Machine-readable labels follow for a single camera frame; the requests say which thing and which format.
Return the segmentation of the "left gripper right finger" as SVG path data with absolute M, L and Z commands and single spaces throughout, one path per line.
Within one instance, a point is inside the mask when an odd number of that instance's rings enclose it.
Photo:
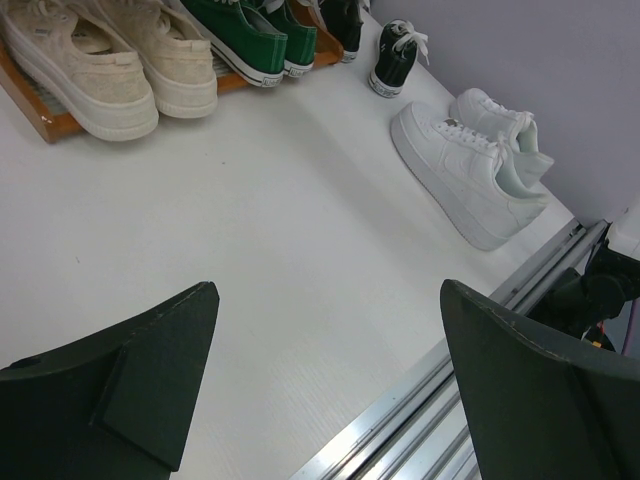
M 443 282 L 440 306 L 482 478 L 638 478 L 638 360 L 456 280 Z

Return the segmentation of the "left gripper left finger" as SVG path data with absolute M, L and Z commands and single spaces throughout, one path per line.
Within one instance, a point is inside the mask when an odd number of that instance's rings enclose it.
M 150 310 L 1 371 L 4 479 L 167 479 L 179 470 L 219 293 Z

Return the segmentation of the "white sneaker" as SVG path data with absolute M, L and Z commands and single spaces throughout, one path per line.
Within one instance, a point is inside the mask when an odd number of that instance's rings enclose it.
M 489 140 L 414 101 L 391 120 L 396 151 L 473 247 L 494 251 L 531 224 L 549 197 L 525 185 L 502 137 Z
M 471 88 L 452 101 L 449 114 L 492 141 L 502 135 L 514 152 L 516 171 L 526 187 L 536 185 L 554 165 L 539 150 L 538 127 L 531 112 L 508 109 L 483 90 Z

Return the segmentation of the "beige sneaker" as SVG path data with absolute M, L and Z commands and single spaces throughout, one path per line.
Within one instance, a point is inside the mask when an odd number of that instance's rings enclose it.
M 151 133 L 159 113 L 138 53 L 78 3 L 3 1 L 12 58 L 91 135 L 111 142 Z
M 116 66 L 113 79 L 98 81 L 105 101 L 136 101 L 152 93 L 160 113 L 179 119 L 203 118 L 215 110 L 210 42 L 186 16 L 161 1 L 80 1 L 76 6 L 137 54 L 131 65 Z

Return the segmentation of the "green sneaker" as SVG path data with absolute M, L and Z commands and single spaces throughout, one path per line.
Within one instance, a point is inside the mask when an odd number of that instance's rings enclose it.
M 278 31 L 288 36 L 285 50 L 284 73 L 301 78 L 314 65 L 317 28 L 301 23 L 288 1 L 252 1 L 261 15 Z
M 284 77 L 288 36 L 241 1 L 188 0 L 174 5 L 210 40 L 213 51 L 249 84 L 272 88 Z

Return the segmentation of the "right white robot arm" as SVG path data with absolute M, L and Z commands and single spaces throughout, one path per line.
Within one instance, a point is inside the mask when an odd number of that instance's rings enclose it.
M 620 347 L 606 333 L 605 322 L 630 304 Z M 529 317 L 591 345 L 632 354 L 639 331 L 639 204 L 608 228 L 590 254 L 582 274 L 570 268 L 529 313 Z

